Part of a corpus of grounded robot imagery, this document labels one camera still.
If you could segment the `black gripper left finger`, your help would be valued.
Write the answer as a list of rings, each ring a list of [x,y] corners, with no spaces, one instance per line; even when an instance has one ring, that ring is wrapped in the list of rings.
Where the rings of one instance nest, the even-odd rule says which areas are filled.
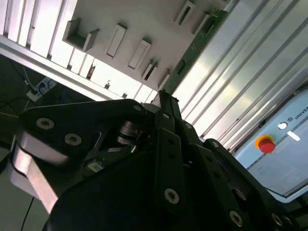
[[[70,187],[137,150],[149,137],[140,121],[175,121],[170,97],[161,90],[151,104],[122,99],[26,110],[8,163],[11,183],[39,199],[50,215]]]

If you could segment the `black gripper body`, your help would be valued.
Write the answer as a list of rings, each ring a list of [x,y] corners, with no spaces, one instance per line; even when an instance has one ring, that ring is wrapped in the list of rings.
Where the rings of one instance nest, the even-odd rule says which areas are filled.
[[[137,150],[70,187],[48,231],[201,231],[190,171],[176,124],[139,122]]]

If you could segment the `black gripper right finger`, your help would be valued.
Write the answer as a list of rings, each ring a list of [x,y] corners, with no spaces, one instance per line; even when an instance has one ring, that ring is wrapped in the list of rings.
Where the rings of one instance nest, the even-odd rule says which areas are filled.
[[[201,142],[170,97],[176,132],[192,163],[190,180],[202,231],[298,231],[296,219],[218,141]]]

